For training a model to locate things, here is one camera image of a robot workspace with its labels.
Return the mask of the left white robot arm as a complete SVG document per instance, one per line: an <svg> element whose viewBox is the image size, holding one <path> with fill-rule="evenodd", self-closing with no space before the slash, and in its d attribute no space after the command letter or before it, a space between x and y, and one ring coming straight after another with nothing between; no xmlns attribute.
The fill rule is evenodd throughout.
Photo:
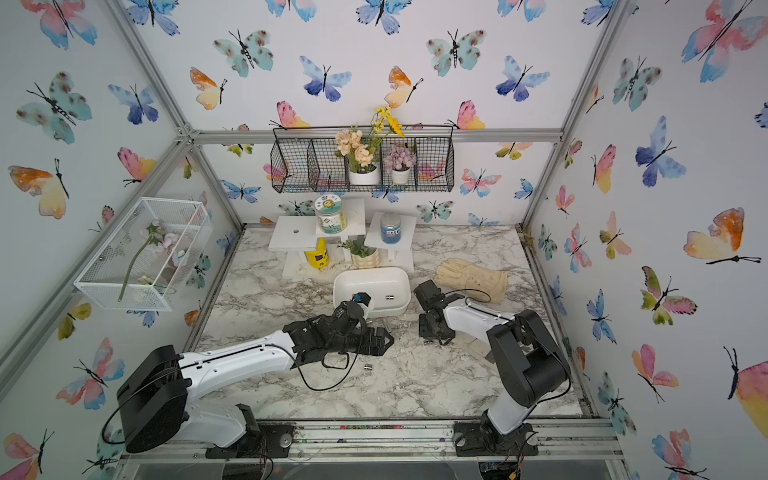
<svg viewBox="0 0 768 480"><path fill-rule="evenodd" d="M118 389L122 445L143 453L169 441L200 442L226 449L257 431L246 406L206 406L209 393L251 377L301 370L329 353L348 359L351 371L361 356L380 357L394 338L367 323L371 299L357 294L329 315L291 322L261 338L206 352L179 353L165 345L153 350Z"/></svg>

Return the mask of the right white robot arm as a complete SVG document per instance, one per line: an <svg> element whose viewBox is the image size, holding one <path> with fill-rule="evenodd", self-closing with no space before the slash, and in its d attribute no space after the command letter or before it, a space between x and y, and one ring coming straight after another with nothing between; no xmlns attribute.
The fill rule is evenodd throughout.
<svg viewBox="0 0 768 480"><path fill-rule="evenodd" d="M432 280L414 294L422 309L423 339L447 344L463 333L489 346L503 385L486 412L492 432L515 432L541 402L556 397L561 385L572 385L568 361L535 311L502 313L468 298L464 290L444 292Z"/></svg>

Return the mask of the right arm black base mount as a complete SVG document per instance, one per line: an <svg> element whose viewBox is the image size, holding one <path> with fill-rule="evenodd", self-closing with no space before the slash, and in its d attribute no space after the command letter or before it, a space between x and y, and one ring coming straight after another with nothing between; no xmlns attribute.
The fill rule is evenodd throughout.
<svg viewBox="0 0 768 480"><path fill-rule="evenodd" d="M511 433L501 434L484 414L479 420L455 422L452 440L459 457L536 456L539 454L533 443L536 434L528 423L522 423Z"/></svg>

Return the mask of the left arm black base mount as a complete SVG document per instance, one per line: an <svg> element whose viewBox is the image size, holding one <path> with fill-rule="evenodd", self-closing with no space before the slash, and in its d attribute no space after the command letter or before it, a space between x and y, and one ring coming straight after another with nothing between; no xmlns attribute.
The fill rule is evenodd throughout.
<svg viewBox="0 0 768 480"><path fill-rule="evenodd" d="M244 435L228 447L208 448L207 459L284 459L289 456L296 430L294 424L258 422L248 405L239 403L236 407L245 421Z"/></svg>

